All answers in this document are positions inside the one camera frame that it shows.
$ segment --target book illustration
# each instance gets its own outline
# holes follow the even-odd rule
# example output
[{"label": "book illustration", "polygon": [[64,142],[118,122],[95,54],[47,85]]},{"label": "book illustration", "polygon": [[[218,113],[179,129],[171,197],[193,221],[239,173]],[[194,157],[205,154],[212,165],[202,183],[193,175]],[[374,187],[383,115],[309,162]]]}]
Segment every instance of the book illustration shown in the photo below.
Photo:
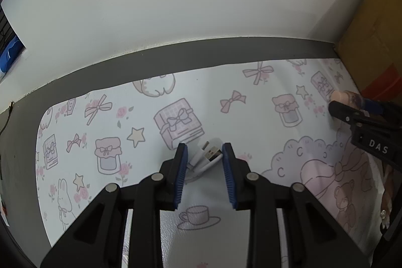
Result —
[{"label": "book illustration", "polygon": [[311,77],[311,83],[326,102],[331,100],[331,94],[334,91],[334,87],[320,71]]},{"label": "book illustration", "polygon": [[204,134],[200,121],[185,98],[162,108],[154,116],[154,121],[170,150],[176,149],[181,142],[190,142]]},{"label": "book illustration", "polygon": [[56,136],[54,134],[49,136],[43,143],[43,158],[47,170],[59,163],[57,157]]}]

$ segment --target cat illustration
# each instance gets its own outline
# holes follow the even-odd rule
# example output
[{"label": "cat illustration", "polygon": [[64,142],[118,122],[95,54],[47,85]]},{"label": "cat illustration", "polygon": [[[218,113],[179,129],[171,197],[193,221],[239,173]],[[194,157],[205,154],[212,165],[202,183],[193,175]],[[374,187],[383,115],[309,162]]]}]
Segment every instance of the cat illustration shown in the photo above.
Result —
[{"label": "cat illustration", "polygon": [[53,107],[50,107],[45,114],[43,114],[43,117],[41,119],[41,123],[39,126],[41,127],[42,130],[45,128],[48,128],[50,125],[50,121],[52,120],[52,115],[53,115]]},{"label": "cat illustration", "polygon": [[170,94],[176,79],[173,74],[161,75],[159,77],[151,77],[149,79],[134,81],[133,85],[138,92],[148,97],[159,97],[163,94]]}]

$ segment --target blue object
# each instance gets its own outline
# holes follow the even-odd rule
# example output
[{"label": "blue object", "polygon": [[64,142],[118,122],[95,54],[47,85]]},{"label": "blue object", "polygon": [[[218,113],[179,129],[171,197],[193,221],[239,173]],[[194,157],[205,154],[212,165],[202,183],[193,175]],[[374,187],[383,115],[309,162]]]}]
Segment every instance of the blue object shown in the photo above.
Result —
[{"label": "blue object", "polygon": [[13,64],[22,48],[24,48],[23,43],[15,36],[4,49],[0,55],[0,79],[10,69],[11,64]]},{"label": "blue object", "polygon": [[188,160],[188,149],[187,146],[184,147],[183,156],[180,161],[180,166],[178,168],[176,182],[174,184],[174,205],[178,208],[178,204],[181,202],[181,194],[184,187],[184,178],[186,177],[186,168]]},{"label": "blue object", "polygon": [[224,163],[224,172],[226,187],[228,188],[229,201],[233,206],[233,209],[237,208],[237,197],[236,197],[236,183],[233,178],[232,169],[230,168],[228,153],[225,147],[222,148],[222,153],[224,155],[222,161]]},{"label": "blue object", "polygon": [[364,98],[363,109],[374,115],[382,115],[384,112],[383,107],[377,101],[366,98]]}]

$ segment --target jar illustration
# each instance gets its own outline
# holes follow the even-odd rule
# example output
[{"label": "jar illustration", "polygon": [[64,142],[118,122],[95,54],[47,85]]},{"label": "jar illustration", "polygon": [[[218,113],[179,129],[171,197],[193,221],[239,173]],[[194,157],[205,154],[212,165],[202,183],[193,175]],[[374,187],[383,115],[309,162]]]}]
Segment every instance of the jar illustration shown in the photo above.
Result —
[{"label": "jar illustration", "polygon": [[104,175],[112,175],[120,171],[120,139],[117,137],[103,138],[95,141],[95,155],[98,160],[98,171]]},{"label": "jar illustration", "polygon": [[290,93],[274,97],[272,102],[275,104],[275,111],[279,113],[283,126],[294,127],[302,122],[299,105]]}]

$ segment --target printed desk mat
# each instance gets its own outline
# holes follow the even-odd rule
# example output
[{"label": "printed desk mat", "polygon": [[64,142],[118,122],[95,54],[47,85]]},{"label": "printed desk mat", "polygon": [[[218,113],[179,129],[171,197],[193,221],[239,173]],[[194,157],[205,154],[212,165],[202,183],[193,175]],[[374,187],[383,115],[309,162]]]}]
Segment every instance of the printed desk mat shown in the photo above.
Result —
[{"label": "printed desk mat", "polygon": [[[282,60],[152,77],[52,106],[36,147],[50,243],[106,184],[138,183],[173,158],[180,142],[191,157],[219,139],[273,183],[305,184],[369,253],[380,237],[381,175],[373,157],[351,145],[349,128],[329,116],[334,89],[357,92],[340,60]],[[232,209],[216,165],[184,186],[176,212],[161,213],[164,265],[243,268],[248,228],[249,213]],[[125,243],[124,265],[127,250]]]}]

